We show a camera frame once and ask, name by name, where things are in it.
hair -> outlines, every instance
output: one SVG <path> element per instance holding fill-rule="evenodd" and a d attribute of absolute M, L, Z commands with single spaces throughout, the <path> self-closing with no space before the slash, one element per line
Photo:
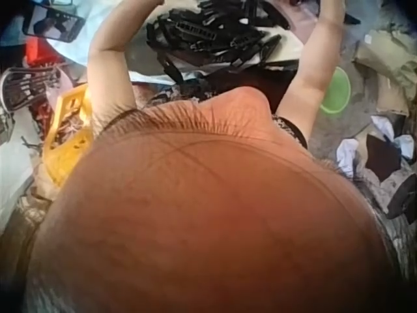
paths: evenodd
<path fill-rule="evenodd" d="M 204 118 L 200 117 L 198 112 L 196 112 L 195 116 L 185 116 L 185 111 L 179 110 L 176 114 L 176 118 L 170 119 L 170 117 L 164 115 L 162 111 L 158 112 L 156 115 L 147 115 L 146 113 L 143 113 L 139 110 L 131 110 L 129 112 L 125 112 L 120 114 L 118 118 L 116 118 L 113 122 L 107 125 L 105 128 L 105 133 L 111 134 L 111 135 L 120 135 L 120 134 L 126 134 L 131 131 L 135 131 L 138 128 L 141 130 L 171 130 L 171 129 L 183 129 L 183 130 L 195 130 L 199 131 L 201 133 L 219 133 L 219 134 L 225 134 L 229 133 L 228 125 L 218 125 L 214 126 L 215 124 L 209 123 Z M 232 136 L 239 136 L 238 133 L 232 134 Z M 381 236 L 386 239 L 386 234 L 383 232 L 383 229 L 381 228 Z M 130 258 L 132 257 L 131 251 L 129 251 L 129 248 L 132 248 L 131 246 L 122 246 L 118 245 L 115 241 L 110 240 L 108 244 L 110 246 L 103 245 L 103 242 L 97 241 L 94 246 L 94 259 L 90 260 L 88 256 L 92 255 L 91 250 L 93 246 L 91 246 L 91 243 L 86 242 L 79 242 L 78 246 L 67 246 L 66 249 L 72 249 L 72 253 L 74 254 L 73 260 L 68 259 L 68 253 L 63 252 L 65 254 L 61 254 L 60 247 L 52 247 L 52 248 L 46 248 L 43 252 L 41 252 L 41 255 L 34 255 L 33 261 L 35 266 L 32 267 L 32 271 L 29 275 L 29 281 L 27 285 L 27 293 L 25 298 L 25 309 L 27 312 L 73 312 L 76 310 L 77 307 L 82 308 L 94 308 L 94 301 L 97 300 L 100 302 L 98 306 L 102 306 L 102 310 L 105 311 L 106 305 L 111 307 L 112 309 L 117 307 L 119 305 L 118 311 L 123 311 L 122 306 L 123 303 L 114 303 L 112 302 L 112 298 L 110 295 L 104 294 L 102 291 L 93 291 L 89 290 L 89 294 L 85 295 L 84 299 L 80 299 L 80 303 L 71 303 L 71 300 L 68 300 L 66 297 L 71 298 L 74 297 L 74 295 L 67 295 L 65 291 L 65 286 L 63 285 L 63 277 L 71 276 L 71 279 L 73 279 L 75 276 L 78 277 L 78 279 L 83 275 L 82 273 L 77 273 L 77 263 L 78 262 L 94 262 L 96 260 L 107 260 L 108 263 L 112 264 L 112 266 L 115 267 L 115 270 L 122 275 L 129 275 L 128 269 L 124 268 L 126 266 L 126 263 L 123 263 L 125 260 L 122 260 L 123 257 L 126 256 L 128 259 L 127 263 L 131 262 Z M 112 254 L 114 252 L 108 251 L 110 248 L 114 248 L 116 255 Z M 391 245 L 387 245 L 387 253 L 386 257 L 387 260 L 390 260 L 394 258 L 394 254 L 392 252 L 393 248 Z M 53 257 L 53 263 L 54 266 L 51 269 L 46 269 L 43 267 L 39 262 L 42 262 L 42 260 L 47 260 L 50 256 L 48 255 L 48 252 L 51 253 L 51 256 Z M 100 275 L 106 276 L 110 275 L 110 273 L 107 273 L 103 271 L 102 264 L 99 264 L 98 262 L 96 264 L 96 268 L 94 270 L 96 271 L 97 277 Z M 338 271 L 343 272 L 344 268 L 338 269 Z M 392 272 L 396 272 L 397 270 L 397 264 L 393 264 Z M 393 304 L 389 308 L 385 308 L 384 312 L 389 312 L 392 310 L 392 312 L 402 312 L 403 309 L 407 309 L 405 307 L 405 302 L 402 296 L 402 293 L 405 291 L 401 279 L 399 278 L 399 274 L 394 277 L 392 273 L 380 273 L 381 276 L 386 277 L 387 285 L 390 286 L 392 290 L 387 291 L 386 294 L 381 294 L 381 299 L 379 303 L 383 307 L 383 303 L 385 301 L 388 301 L 385 297 L 389 294 L 392 298 L 390 303 Z M 108 280 L 104 279 L 102 282 L 109 283 Z M 94 288 L 94 283 L 90 283 L 90 287 Z M 376 310 L 373 310 L 378 306 L 378 303 L 371 303 L 367 305 L 366 308 L 364 308 L 364 312 L 378 312 Z"/>
<path fill-rule="evenodd" d="M 33 25 L 33 33 L 35 35 L 42 36 L 48 30 L 49 27 L 47 21 L 48 18 L 44 18 L 43 20 L 36 22 Z"/>

chair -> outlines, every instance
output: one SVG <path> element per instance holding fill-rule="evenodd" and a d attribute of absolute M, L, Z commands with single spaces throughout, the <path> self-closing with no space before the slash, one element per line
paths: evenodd
<path fill-rule="evenodd" d="M 66 74 L 58 67 L 8 68 L 0 77 L 0 103 L 3 109 L 12 113 L 46 101 L 46 86 L 59 84 L 62 75 Z"/>
<path fill-rule="evenodd" d="M 72 137 L 57 147 L 55 139 L 65 119 L 78 114 L 82 127 Z M 92 109 L 87 93 L 87 84 L 80 85 L 58 98 L 55 115 L 46 136 L 42 160 L 52 181 L 62 186 L 78 160 L 93 142 L 91 127 Z"/>

metal chair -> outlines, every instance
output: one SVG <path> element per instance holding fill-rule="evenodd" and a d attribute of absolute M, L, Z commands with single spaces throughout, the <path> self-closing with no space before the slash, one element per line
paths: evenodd
<path fill-rule="evenodd" d="M 7 113 L 46 101 L 46 86 L 59 84 L 59 67 L 8 68 L 0 77 L 0 104 Z"/>

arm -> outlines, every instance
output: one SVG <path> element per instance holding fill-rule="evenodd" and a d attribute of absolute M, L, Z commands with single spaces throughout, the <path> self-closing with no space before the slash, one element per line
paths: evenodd
<path fill-rule="evenodd" d="M 94 134 L 136 107 L 124 50 L 161 0 L 123 0 L 103 22 L 89 48 L 87 77 Z"/>
<path fill-rule="evenodd" d="M 277 115 L 300 129 L 308 141 L 321 102 L 339 62 L 345 0 L 321 0 L 321 12 L 298 72 L 278 106 Z"/>

forearm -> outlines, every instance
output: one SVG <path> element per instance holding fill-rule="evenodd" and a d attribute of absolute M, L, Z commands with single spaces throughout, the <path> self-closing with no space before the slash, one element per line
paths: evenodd
<path fill-rule="evenodd" d="M 339 63 L 343 18 L 344 8 L 322 7 L 319 21 L 304 46 L 297 76 L 318 90 L 326 91 Z"/>
<path fill-rule="evenodd" d="M 149 14 L 161 3 L 160 0 L 123 0 L 96 32 L 90 54 L 108 50 L 123 52 Z"/>

